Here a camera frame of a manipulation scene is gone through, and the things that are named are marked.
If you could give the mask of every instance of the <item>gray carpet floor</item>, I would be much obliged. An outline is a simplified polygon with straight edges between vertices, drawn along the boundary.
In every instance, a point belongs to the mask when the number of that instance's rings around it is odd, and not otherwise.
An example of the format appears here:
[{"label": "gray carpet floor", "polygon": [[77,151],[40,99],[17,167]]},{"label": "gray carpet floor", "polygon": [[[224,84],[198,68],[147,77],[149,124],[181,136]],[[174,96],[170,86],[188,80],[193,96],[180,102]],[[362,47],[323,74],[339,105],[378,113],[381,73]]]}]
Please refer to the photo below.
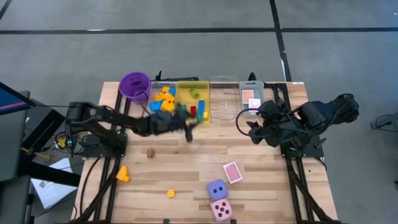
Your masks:
[{"label": "gray carpet floor", "polygon": [[[398,27],[395,0],[276,0],[276,6],[282,28]],[[273,26],[268,0],[13,0],[0,19],[0,31]],[[360,105],[357,121],[322,136],[339,219],[397,223],[398,138],[369,124],[398,112],[398,32],[292,32],[283,39],[292,81],[305,82],[310,100],[352,93]],[[162,70],[167,78],[246,80],[255,72],[259,80],[285,80],[274,32],[0,33],[0,49],[1,81],[48,105],[96,103],[103,82],[136,70],[152,78]],[[67,222],[73,203],[57,205],[35,223]],[[42,212],[35,198],[32,214]]]}]

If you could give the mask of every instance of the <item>red lego brick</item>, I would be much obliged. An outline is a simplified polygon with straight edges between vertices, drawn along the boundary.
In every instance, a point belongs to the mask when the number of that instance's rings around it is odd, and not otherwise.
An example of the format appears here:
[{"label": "red lego brick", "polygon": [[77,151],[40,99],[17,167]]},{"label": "red lego brick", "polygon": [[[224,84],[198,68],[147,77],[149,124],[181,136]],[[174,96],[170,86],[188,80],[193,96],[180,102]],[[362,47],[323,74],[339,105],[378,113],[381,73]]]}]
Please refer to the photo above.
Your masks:
[{"label": "red lego brick", "polygon": [[196,115],[197,114],[197,107],[196,106],[191,106],[191,114]]}]

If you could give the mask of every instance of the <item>monitor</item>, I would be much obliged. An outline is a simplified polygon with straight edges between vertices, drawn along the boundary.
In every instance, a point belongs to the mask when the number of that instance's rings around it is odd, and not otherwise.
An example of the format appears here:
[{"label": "monitor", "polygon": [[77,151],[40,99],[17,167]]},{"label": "monitor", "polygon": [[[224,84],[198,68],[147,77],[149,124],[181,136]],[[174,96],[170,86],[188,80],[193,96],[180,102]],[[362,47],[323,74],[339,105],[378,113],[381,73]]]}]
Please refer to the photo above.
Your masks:
[{"label": "monitor", "polygon": [[0,115],[26,110],[35,105],[29,98],[0,82]]}]

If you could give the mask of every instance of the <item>purple bowl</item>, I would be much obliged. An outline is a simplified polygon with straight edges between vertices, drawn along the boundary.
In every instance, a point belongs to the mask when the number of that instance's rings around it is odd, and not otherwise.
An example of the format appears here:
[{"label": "purple bowl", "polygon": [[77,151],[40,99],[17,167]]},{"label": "purple bowl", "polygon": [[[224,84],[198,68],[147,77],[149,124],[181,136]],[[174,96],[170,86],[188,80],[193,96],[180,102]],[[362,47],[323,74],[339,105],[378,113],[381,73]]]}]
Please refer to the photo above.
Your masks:
[{"label": "purple bowl", "polygon": [[144,72],[132,72],[126,75],[119,84],[122,95],[137,104],[148,102],[151,89],[150,78]]}]

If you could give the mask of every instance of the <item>wooden tabletop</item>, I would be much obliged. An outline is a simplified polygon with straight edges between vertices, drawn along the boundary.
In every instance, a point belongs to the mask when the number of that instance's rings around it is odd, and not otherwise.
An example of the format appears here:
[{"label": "wooden tabletop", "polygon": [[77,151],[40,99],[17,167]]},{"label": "wooden tabletop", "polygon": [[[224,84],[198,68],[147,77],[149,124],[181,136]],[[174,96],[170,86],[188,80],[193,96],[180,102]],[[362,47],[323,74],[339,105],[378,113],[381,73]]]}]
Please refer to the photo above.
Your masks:
[{"label": "wooden tabletop", "polygon": [[[104,83],[99,105],[114,107],[118,84]],[[304,84],[287,83],[287,87],[292,108],[308,100]],[[271,90],[264,89],[264,93],[267,100],[274,99]],[[223,100],[234,97],[222,90],[211,94]],[[140,117],[141,105],[131,103],[129,111],[130,116]],[[255,119],[240,119],[240,127],[248,132],[246,120]],[[226,182],[233,218],[238,223],[295,223],[286,163],[280,148],[270,147],[265,141],[253,144],[249,137],[238,132],[234,120],[212,117],[211,123],[193,131],[191,144],[186,143],[184,133],[144,138],[127,130],[127,135],[129,142],[121,164],[128,167],[130,182],[118,181],[112,223],[161,223],[165,218],[171,223],[214,223],[206,185],[216,179]],[[155,150],[154,158],[147,158],[148,149]],[[88,159],[83,168],[75,202],[78,209],[81,186],[94,160]],[[95,165],[89,176],[83,210],[98,192],[103,161]],[[243,180],[231,185],[223,165],[233,161],[237,162]],[[304,158],[303,163],[310,193],[327,215],[337,219],[325,167],[312,158]],[[167,197],[168,189],[175,190],[174,198]],[[306,219],[301,194],[299,197]],[[102,203],[101,219],[105,217],[107,202],[108,193]]]}]

